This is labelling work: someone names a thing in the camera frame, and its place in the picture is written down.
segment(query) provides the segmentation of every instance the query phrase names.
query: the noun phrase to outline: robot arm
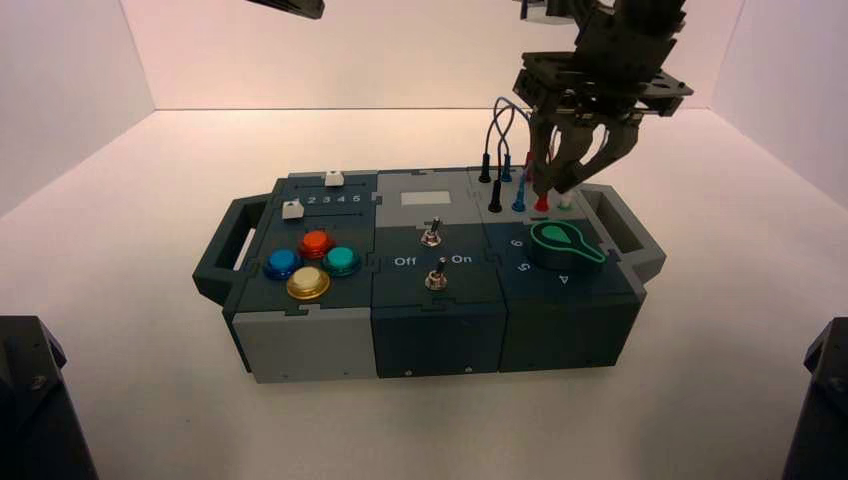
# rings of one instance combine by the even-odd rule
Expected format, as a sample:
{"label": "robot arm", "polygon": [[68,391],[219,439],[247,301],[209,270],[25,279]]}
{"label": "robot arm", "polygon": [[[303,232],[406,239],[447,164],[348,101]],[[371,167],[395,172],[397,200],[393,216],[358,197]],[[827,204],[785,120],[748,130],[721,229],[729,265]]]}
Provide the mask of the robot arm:
{"label": "robot arm", "polygon": [[[323,0],[249,1],[312,19],[324,12]],[[566,192],[630,153],[645,115],[671,116],[694,93],[661,68],[684,26],[684,2],[521,0],[524,20],[580,29],[574,52],[525,53],[513,88],[533,111],[527,168],[540,197],[551,188]],[[584,160],[599,127],[604,144]]]}

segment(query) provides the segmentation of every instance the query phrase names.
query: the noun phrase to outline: carrying handle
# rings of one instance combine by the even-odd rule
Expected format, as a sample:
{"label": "carrying handle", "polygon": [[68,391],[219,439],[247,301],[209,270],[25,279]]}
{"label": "carrying handle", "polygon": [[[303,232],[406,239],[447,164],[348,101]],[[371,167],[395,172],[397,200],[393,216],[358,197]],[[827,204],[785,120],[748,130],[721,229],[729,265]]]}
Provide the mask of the carrying handle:
{"label": "carrying handle", "polygon": [[657,276],[665,263],[665,252],[618,193],[605,185],[583,184],[578,188],[639,280],[647,283]]}
{"label": "carrying handle", "polygon": [[233,200],[194,270],[194,284],[204,297],[223,306],[245,272],[233,270],[251,228],[256,228],[270,194]]}

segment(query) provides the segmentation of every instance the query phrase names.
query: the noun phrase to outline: metal toggle switch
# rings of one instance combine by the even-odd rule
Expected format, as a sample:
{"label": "metal toggle switch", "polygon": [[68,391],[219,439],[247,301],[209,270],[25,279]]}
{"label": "metal toggle switch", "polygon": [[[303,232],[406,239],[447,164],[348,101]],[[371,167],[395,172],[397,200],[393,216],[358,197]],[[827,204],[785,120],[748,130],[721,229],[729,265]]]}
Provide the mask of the metal toggle switch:
{"label": "metal toggle switch", "polygon": [[430,228],[424,231],[424,235],[421,235],[421,245],[425,247],[438,247],[442,243],[442,237],[439,235],[439,225],[442,222],[439,220],[439,217],[433,218],[433,223],[430,224]]}
{"label": "metal toggle switch", "polygon": [[424,286],[429,290],[439,291],[444,290],[448,286],[448,277],[445,276],[445,265],[447,265],[448,259],[442,257],[439,259],[439,264],[436,265],[436,269],[430,271],[427,274],[427,278],[424,279]]}

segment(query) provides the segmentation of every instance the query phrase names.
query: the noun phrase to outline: white wall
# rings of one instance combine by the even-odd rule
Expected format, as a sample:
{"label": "white wall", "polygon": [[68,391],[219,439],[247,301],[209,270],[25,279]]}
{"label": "white wall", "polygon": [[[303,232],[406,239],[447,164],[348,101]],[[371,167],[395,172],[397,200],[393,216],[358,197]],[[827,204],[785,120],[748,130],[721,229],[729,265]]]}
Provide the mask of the white wall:
{"label": "white wall", "polygon": [[844,0],[747,0],[714,109],[848,207],[846,25]]}
{"label": "white wall", "polygon": [[[667,69],[706,107],[742,0],[689,0]],[[123,0],[158,108],[487,107],[524,51],[576,27],[512,0],[326,0],[318,22],[244,0]]]}
{"label": "white wall", "polygon": [[0,215],[152,110],[119,0],[0,0]]}

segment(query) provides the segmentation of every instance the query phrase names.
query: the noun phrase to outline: yellow button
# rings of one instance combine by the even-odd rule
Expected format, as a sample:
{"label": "yellow button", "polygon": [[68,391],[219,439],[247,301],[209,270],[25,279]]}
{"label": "yellow button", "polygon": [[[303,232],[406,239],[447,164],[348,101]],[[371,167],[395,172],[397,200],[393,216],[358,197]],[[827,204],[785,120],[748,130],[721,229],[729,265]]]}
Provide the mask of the yellow button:
{"label": "yellow button", "polygon": [[318,298],[330,288],[330,276],[315,267],[303,267],[289,277],[286,290],[298,300]]}

